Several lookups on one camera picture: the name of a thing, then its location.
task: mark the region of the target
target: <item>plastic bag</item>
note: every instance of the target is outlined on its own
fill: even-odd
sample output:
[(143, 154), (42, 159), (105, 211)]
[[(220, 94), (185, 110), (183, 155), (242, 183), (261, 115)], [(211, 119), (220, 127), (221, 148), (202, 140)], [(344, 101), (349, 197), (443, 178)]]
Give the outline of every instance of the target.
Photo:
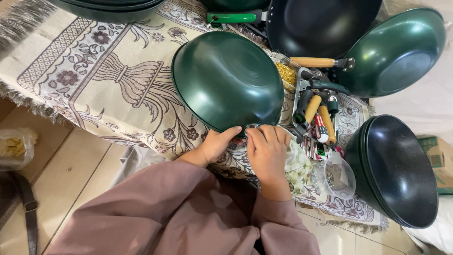
[(1, 129), (0, 166), (15, 170), (26, 166), (33, 159), (36, 139), (36, 133), (29, 128)]

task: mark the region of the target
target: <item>green pan handle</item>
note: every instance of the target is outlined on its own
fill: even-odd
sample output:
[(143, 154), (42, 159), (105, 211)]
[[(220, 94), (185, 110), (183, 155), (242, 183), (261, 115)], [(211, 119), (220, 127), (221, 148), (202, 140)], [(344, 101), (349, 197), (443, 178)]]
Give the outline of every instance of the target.
[(206, 20), (209, 23), (260, 23), (263, 10), (230, 13), (207, 13)]
[(325, 82), (325, 81), (320, 81), (320, 80), (310, 80), (310, 85), (312, 89), (328, 89), (328, 90), (333, 90), (335, 92), (343, 93), (347, 96), (351, 95), (351, 92), (349, 91), (348, 88), (345, 86), (342, 86), (340, 84), (336, 84), (333, 82)]

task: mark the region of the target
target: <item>tablecloth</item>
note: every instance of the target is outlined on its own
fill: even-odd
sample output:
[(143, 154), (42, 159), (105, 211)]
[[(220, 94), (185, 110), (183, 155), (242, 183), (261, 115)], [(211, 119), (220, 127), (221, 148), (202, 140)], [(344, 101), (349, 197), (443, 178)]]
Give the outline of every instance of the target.
[[(205, 16), (204, 8), (189, 0), (167, 0), (148, 19), (129, 24), (57, 10), (1, 61), (0, 78), (103, 139), (152, 148), (173, 160), (200, 145), (208, 132), (180, 103), (170, 73), (180, 45), (217, 30), (207, 26)], [(226, 31), (239, 34), (231, 27)], [(369, 115), (359, 99), (339, 98), (339, 146), (344, 149)], [(293, 102), (294, 94), (285, 92), (279, 121), (284, 127), (291, 123)], [(212, 169), (229, 178), (255, 178), (246, 147), (234, 143)], [(296, 200), (348, 221), (373, 226), (385, 221), (358, 197), (340, 201), (311, 191)]]

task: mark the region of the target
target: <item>stacked pans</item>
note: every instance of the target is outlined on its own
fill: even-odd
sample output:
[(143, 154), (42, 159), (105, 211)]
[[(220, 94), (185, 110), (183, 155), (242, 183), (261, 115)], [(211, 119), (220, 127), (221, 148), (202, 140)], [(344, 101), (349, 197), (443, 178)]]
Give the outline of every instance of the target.
[(410, 228), (434, 222), (434, 172), (402, 121), (390, 115), (371, 117), (351, 137), (345, 160), (356, 176), (356, 193), (375, 210)]
[(129, 23), (150, 16), (164, 0), (49, 0), (77, 16), (107, 23)]

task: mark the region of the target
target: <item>bag strap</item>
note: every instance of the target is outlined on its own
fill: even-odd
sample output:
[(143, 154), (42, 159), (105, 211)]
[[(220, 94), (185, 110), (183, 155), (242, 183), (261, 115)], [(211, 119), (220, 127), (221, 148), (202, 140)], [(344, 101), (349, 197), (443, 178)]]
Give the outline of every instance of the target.
[(25, 177), (16, 173), (16, 171), (7, 171), (7, 173), (13, 181), (20, 200), (24, 205), (29, 255), (36, 255), (38, 247), (38, 219), (36, 217), (36, 209), (38, 208), (38, 202), (34, 199), (31, 185)]

